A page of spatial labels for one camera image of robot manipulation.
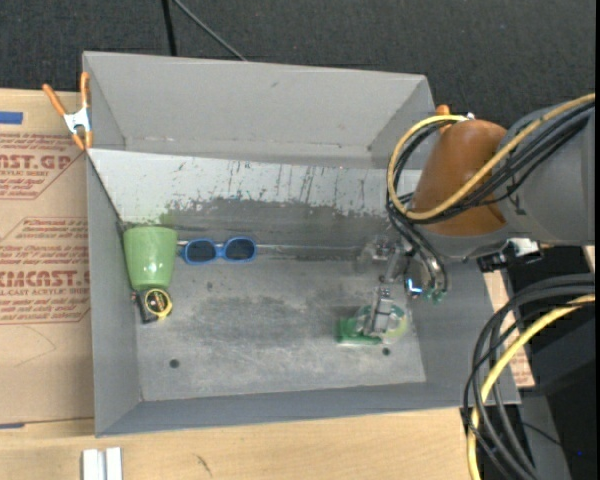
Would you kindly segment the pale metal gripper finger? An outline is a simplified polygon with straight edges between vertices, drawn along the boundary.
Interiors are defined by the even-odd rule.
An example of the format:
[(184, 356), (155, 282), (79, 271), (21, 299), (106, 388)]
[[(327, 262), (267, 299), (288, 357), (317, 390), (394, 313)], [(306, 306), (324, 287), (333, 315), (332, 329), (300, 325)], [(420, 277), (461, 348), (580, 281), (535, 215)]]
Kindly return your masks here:
[(386, 235), (375, 235), (362, 247), (359, 253), (359, 267), (367, 269), (385, 264), (394, 249), (395, 240)]
[(370, 313), (372, 334), (387, 334), (394, 327), (393, 299), (389, 288), (379, 287)]

